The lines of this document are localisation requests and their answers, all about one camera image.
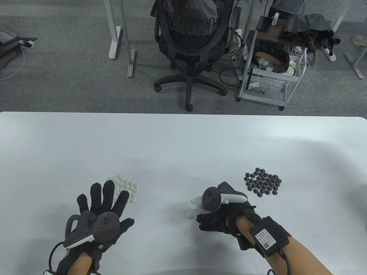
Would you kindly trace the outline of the person's right hand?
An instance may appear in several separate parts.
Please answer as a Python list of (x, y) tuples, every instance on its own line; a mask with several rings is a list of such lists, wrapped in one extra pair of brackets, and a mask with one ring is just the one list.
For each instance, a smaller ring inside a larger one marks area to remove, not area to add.
[(254, 209), (255, 206), (249, 202), (222, 204), (216, 211), (197, 215), (196, 221), (202, 231), (216, 231), (237, 237), (241, 234), (236, 225), (238, 218), (245, 217), (252, 224), (261, 221)]

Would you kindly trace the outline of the person's left hand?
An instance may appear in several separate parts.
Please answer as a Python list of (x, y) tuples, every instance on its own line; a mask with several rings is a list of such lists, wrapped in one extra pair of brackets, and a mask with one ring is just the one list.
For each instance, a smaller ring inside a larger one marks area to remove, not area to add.
[[(109, 180), (101, 186), (98, 182), (90, 188), (91, 205), (88, 206), (87, 197), (81, 194), (77, 197), (79, 211), (90, 211), (99, 216), (105, 212), (112, 212), (118, 217), (122, 216), (125, 206), (129, 200), (129, 192), (121, 191), (118, 198), (114, 200), (115, 184)], [(109, 242), (87, 242), (80, 246), (71, 248), (65, 257), (59, 262), (56, 269), (57, 275), (89, 275), (97, 272), (102, 254), (112, 245), (116, 244), (119, 237), (134, 225), (134, 219), (127, 218), (120, 222), (120, 229), (116, 236)]]

